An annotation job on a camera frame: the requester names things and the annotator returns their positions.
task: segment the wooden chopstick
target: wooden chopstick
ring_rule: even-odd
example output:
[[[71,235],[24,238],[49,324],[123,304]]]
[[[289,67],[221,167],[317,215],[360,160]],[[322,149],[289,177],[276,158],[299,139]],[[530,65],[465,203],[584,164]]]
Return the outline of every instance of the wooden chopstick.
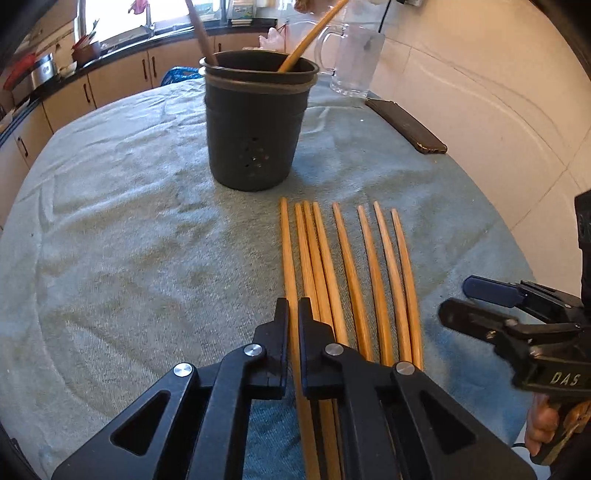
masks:
[[[384,220],[382,209],[379,207],[378,202],[374,202],[374,210],[375,216],[378,219],[379,233],[382,236],[386,265],[388,266],[388,276],[390,277],[390,289],[392,290],[392,301],[394,302],[394,313],[396,317],[396,334],[398,336],[398,359],[412,363],[413,351],[411,349],[410,332],[408,330],[406,300],[402,290],[400,274],[398,273],[398,263],[394,256],[388,227],[386,226],[386,221]]]
[[[347,335],[347,326],[345,325],[345,317],[343,316],[343,306],[340,302],[339,284],[336,281],[335,266],[330,254],[329,241],[324,230],[322,212],[320,211],[318,202],[312,204],[312,210],[314,212],[314,220],[316,221],[316,232],[318,233],[318,243],[320,245],[326,287],[329,293],[335,338],[338,343],[349,346],[349,336]]]
[[[349,0],[339,0],[332,9],[328,10],[324,16],[318,20],[318,23],[310,30],[310,32],[297,44],[297,47],[289,56],[283,61],[279,70],[280,73],[289,72],[300,57],[304,54],[310,44],[316,39],[322,29],[329,24],[329,22],[336,16],[337,13],[349,2]]]
[[[336,230],[339,234],[340,250],[343,254],[343,263],[345,265],[345,275],[347,276],[347,286],[349,287],[349,297],[351,298],[351,310],[355,321],[355,332],[357,333],[357,347],[359,353],[368,361],[374,361],[374,351],[369,336],[368,316],[365,311],[365,302],[361,293],[361,285],[353,259],[353,252],[349,245],[345,222],[340,213],[339,204],[333,203],[333,213],[335,215]]]
[[[201,52],[205,57],[205,61],[208,65],[217,67],[219,64],[217,63],[217,59],[213,54],[211,45],[209,44],[209,37],[205,31],[203,22],[201,22],[201,17],[199,17],[199,14],[193,5],[193,0],[185,0],[185,4],[187,4],[187,8],[189,9],[189,19],[193,24],[195,36],[197,37],[197,42],[199,42],[199,47],[201,48]]]
[[[406,292],[408,323],[410,327],[410,341],[413,346],[413,363],[423,369],[423,340],[421,338],[421,319],[418,309],[417,292],[414,286],[413,268],[410,264],[410,256],[402,231],[402,224],[396,209],[392,209],[392,221],[394,222],[394,231],[396,232],[396,241],[398,242],[398,251],[400,252],[400,264],[402,266],[402,277],[404,279],[404,291]]]
[[[316,299],[316,286],[314,285],[314,273],[308,249],[308,237],[306,236],[306,224],[301,204],[295,204],[295,225],[297,227],[297,239],[300,246],[301,275],[304,279],[304,295],[310,298],[312,304],[312,316],[314,320],[320,320],[318,312],[318,300]]]
[[[374,239],[369,228],[365,209],[359,205],[357,207],[361,230],[365,241],[365,250],[368,256],[369,275],[371,276],[371,285],[374,292],[375,317],[378,324],[379,353],[382,365],[391,367],[394,365],[394,350],[392,347],[392,333],[390,332],[390,319],[388,318],[388,306],[386,304],[386,294],[384,292],[384,282],[379,270],[378,256],[375,252]]]
[[[316,285],[316,298],[318,299],[318,310],[322,323],[330,325],[334,330],[332,313],[330,311],[329,294],[326,290],[326,280],[324,279],[324,270],[322,268],[322,259],[316,240],[316,231],[314,230],[314,220],[310,210],[310,202],[304,201],[304,219],[306,220],[306,232],[308,234],[308,248],[310,249],[310,259],[312,260],[312,271],[314,272],[314,284]]]
[[[307,480],[320,480],[320,466],[316,449],[316,438],[312,423],[310,402],[304,397],[301,389],[300,371],[300,337],[297,316],[296,270],[294,268],[293,250],[291,249],[290,219],[287,199],[280,202],[281,244],[283,254],[283,277],[285,296],[290,304],[290,356],[291,370],[294,376],[295,407],[300,425],[301,447],[304,456],[304,468]]]
[[[299,212],[299,223],[301,223],[301,209],[298,207],[299,205],[295,206],[295,219],[296,223],[298,223]],[[303,225],[298,225],[298,238],[300,238],[300,245],[306,242],[307,237],[307,246],[303,249],[300,249],[302,273],[304,273],[304,264],[307,265],[307,278],[304,278],[304,285],[307,283],[309,286],[316,286],[315,297],[319,301],[318,308],[320,310],[320,319],[323,323],[328,323],[328,325],[332,326],[329,297],[326,290],[324,272],[322,270],[322,259],[320,258],[318,243],[316,241],[316,234],[314,232],[314,223],[310,212],[309,202],[304,202],[304,223],[306,224],[306,229],[303,232],[301,232],[301,227]],[[336,429],[336,402],[332,402],[331,400],[320,400],[318,405],[320,409],[320,427],[322,428],[322,439],[324,443],[324,455],[326,456],[326,469],[328,478],[329,480],[340,480],[339,444],[337,441]]]

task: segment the finger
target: finger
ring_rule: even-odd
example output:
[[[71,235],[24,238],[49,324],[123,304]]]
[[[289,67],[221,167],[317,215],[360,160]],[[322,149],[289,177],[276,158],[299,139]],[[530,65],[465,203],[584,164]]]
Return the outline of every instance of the finger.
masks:
[[[536,429],[528,425],[525,436],[535,440],[536,442],[548,443],[554,438],[554,432]]]
[[[534,393],[533,405],[534,407],[547,406],[550,397],[544,393]]]
[[[542,444],[540,442],[536,442],[532,440],[527,435],[525,436],[525,447],[530,451],[532,456],[536,456],[540,452],[540,448]]]
[[[550,407],[540,407],[536,412],[532,412],[531,424],[538,430],[553,432],[558,428],[560,418],[558,412]]]

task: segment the window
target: window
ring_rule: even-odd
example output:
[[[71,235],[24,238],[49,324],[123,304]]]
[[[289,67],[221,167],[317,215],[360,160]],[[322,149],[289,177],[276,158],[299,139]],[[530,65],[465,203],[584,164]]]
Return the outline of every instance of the window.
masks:
[[[156,28],[189,25],[189,12],[184,0],[149,0],[149,7],[139,15],[128,13],[132,0],[79,0],[85,13],[86,32],[96,26],[96,41],[105,41],[138,27]],[[203,21],[220,18],[220,0],[193,0]]]
[[[150,5],[152,8],[152,22],[183,18],[189,14],[184,0],[151,0]],[[195,5],[202,20],[219,18],[219,16],[215,16],[215,13],[220,10],[220,0],[193,0],[193,5]]]
[[[131,0],[86,0],[86,32],[91,32],[93,22],[99,20],[96,24],[95,40],[105,41],[107,38],[146,25],[147,13],[128,14],[130,6]]]

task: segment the metal pot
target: metal pot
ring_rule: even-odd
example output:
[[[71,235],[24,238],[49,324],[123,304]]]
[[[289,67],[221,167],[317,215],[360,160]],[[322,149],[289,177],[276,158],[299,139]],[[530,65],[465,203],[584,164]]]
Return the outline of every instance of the metal pot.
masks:
[[[53,62],[53,54],[45,55],[37,60],[34,65],[25,71],[16,81],[12,89],[12,97],[16,106],[23,103],[29,95],[46,81],[57,74],[56,64]]]

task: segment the kitchen counter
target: kitchen counter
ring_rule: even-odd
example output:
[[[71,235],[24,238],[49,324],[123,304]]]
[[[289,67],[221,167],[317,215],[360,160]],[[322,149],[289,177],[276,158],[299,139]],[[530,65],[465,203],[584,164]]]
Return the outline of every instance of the kitchen counter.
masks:
[[[251,25],[233,27],[230,25],[219,25],[218,21],[206,22],[205,26],[207,33],[210,36],[214,35],[228,35],[236,33],[267,33],[269,28],[276,26],[277,20],[274,18],[255,18]],[[151,38],[141,40],[115,51],[111,51],[102,55],[100,58],[91,61],[84,67],[77,69],[72,75],[67,78],[59,79],[54,77],[49,82],[46,82],[38,91],[33,93],[29,104],[14,117],[8,128],[0,134],[0,147],[4,144],[7,138],[14,132],[15,128],[38,107],[42,101],[58,90],[64,88],[66,85],[76,81],[77,79],[87,75],[93,70],[100,69],[109,63],[120,60],[134,53],[144,51],[148,48],[155,48],[168,43],[174,43],[181,40],[188,40],[194,38],[193,27],[183,28],[182,30],[170,31],[161,35],[155,35]]]

